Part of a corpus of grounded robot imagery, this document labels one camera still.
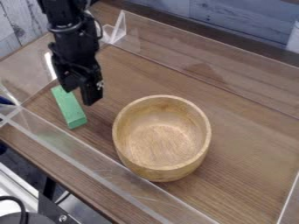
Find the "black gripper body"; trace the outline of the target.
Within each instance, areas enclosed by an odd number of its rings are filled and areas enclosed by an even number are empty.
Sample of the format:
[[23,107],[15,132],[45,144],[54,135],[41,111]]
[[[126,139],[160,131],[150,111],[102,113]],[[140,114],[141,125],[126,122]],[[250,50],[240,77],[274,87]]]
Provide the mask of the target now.
[[58,73],[73,70],[78,76],[78,84],[90,77],[98,77],[99,66],[94,59],[98,50],[98,34],[93,22],[66,24],[49,23],[53,35],[49,43],[50,62],[57,78]]

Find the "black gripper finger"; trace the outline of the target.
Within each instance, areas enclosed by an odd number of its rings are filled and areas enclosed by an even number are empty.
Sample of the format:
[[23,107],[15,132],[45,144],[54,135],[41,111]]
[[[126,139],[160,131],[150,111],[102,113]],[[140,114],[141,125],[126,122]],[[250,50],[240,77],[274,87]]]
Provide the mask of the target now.
[[78,84],[82,103],[90,106],[102,98],[102,80],[95,76]]
[[79,77],[73,70],[63,71],[58,73],[58,82],[63,91],[67,93],[78,87]]

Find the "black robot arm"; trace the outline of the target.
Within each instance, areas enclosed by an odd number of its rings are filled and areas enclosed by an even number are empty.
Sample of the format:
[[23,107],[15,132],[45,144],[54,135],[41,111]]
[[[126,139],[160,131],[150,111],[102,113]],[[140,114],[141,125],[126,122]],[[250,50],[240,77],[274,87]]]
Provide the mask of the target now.
[[102,76],[95,59],[98,40],[95,19],[86,13],[89,0],[37,0],[47,19],[53,41],[50,63],[63,91],[79,89],[81,100],[90,106],[102,98]]

